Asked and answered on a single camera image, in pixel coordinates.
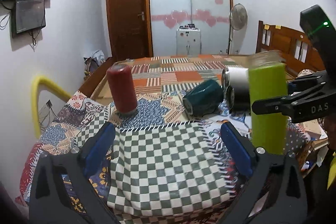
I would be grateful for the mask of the frosted sliding wardrobe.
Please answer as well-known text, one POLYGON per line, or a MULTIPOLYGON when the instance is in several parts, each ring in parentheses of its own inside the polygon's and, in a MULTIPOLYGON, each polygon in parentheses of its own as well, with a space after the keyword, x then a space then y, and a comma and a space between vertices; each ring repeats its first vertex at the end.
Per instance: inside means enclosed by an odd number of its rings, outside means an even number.
POLYGON ((195 24, 201 30, 201 54, 226 54, 231 0, 149 0, 155 56, 177 55, 176 31, 195 24))

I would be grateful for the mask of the patchwork patterned tablecloth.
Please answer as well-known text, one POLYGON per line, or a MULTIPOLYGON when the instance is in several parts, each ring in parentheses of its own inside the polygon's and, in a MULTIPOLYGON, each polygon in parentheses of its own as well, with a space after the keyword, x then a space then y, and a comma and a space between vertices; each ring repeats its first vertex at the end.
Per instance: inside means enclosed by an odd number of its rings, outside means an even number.
POLYGON ((89 181, 121 223, 217 223, 243 187, 243 178, 220 137, 232 123, 245 137, 251 116, 225 103, 203 118, 189 117, 185 91, 138 95, 137 112, 120 115, 76 92, 33 146, 21 176, 18 201, 28 204, 41 154, 79 148, 104 123, 116 128, 112 148, 89 181))

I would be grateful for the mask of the small black wall monitor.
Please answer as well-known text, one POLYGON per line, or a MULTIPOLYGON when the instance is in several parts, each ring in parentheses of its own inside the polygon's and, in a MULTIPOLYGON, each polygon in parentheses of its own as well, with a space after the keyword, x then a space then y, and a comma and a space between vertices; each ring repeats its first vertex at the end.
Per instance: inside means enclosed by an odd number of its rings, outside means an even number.
POLYGON ((45 0, 17 0, 11 14, 13 37, 46 26, 45 0))

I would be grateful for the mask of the white standing fan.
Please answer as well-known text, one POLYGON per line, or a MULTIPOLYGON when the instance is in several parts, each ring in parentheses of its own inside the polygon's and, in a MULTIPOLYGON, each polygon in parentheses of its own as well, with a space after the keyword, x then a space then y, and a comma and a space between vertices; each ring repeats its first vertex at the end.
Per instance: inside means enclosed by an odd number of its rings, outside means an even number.
POLYGON ((228 38, 228 46, 227 53, 230 54, 233 46, 233 35, 234 31, 242 30, 248 22, 248 14, 246 8, 238 3, 232 7, 229 14, 229 38, 228 38))

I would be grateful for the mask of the dark red cup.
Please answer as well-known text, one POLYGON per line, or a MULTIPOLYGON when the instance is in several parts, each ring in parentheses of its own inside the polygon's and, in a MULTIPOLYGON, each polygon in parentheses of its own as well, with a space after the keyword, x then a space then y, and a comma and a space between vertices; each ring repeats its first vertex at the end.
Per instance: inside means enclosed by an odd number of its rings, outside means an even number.
POLYGON ((117 111, 121 115, 133 115, 138 102, 130 66, 115 63, 106 71, 106 77, 117 111))

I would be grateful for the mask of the yellow foam tube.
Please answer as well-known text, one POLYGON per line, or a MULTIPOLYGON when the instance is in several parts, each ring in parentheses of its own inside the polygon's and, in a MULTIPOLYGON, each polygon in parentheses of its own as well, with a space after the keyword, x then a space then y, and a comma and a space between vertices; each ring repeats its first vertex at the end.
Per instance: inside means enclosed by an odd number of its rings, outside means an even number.
POLYGON ((34 76, 30 88, 31 116, 34 127, 34 136, 39 139, 41 136, 41 123, 39 111, 47 102, 47 92, 60 100, 67 102, 72 95, 61 88, 55 81, 45 75, 34 76))

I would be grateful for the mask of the striped patchwork bed mat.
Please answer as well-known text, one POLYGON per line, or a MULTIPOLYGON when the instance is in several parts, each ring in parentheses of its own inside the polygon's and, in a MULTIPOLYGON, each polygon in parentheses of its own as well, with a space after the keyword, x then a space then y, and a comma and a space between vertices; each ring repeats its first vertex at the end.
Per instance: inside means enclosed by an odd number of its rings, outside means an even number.
POLYGON ((244 67, 247 55, 158 56, 126 59, 137 98, 178 96, 206 80, 221 83, 222 71, 244 67))

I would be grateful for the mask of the white cylindrical cup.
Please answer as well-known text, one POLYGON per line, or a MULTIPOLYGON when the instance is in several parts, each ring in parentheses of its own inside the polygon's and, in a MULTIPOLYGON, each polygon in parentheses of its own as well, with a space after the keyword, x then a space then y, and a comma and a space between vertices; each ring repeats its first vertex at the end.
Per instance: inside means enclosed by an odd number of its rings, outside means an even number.
POLYGON ((228 66, 222 70, 222 86, 227 88, 249 88, 248 68, 228 66))

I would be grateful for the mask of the brown wooden door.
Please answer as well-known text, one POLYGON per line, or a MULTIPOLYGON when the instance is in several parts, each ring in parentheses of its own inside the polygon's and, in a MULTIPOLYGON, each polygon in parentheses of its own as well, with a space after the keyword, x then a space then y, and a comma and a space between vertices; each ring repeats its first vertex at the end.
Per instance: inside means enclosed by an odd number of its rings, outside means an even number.
POLYGON ((145 0, 106 0, 109 41, 117 60, 148 57, 145 0))

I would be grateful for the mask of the dark teal cup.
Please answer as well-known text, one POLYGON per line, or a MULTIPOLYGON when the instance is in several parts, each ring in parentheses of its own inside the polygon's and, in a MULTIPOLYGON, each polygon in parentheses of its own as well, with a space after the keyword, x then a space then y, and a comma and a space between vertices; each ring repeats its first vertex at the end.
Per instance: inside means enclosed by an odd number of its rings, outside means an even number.
POLYGON ((217 111, 223 99, 223 88, 217 81, 210 79, 186 93, 182 102, 187 114, 202 117, 217 111))

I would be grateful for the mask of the black thermos bottle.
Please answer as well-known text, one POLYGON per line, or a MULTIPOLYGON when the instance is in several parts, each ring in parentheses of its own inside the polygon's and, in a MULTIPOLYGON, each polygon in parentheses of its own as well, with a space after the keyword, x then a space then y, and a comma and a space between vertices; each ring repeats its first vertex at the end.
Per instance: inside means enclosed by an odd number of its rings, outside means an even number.
POLYGON ((248 88, 229 86, 226 91, 226 100, 230 112, 250 110, 251 105, 248 88))

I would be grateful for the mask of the lime green bottle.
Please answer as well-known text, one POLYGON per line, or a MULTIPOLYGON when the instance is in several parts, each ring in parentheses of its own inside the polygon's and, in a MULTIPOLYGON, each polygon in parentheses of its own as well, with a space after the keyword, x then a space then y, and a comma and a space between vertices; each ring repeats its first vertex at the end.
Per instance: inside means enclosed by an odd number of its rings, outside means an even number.
POLYGON ((249 96, 251 101, 252 144, 268 153, 283 154, 287 117, 281 114, 280 99, 288 95, 283 63, 251 67, 249 96))

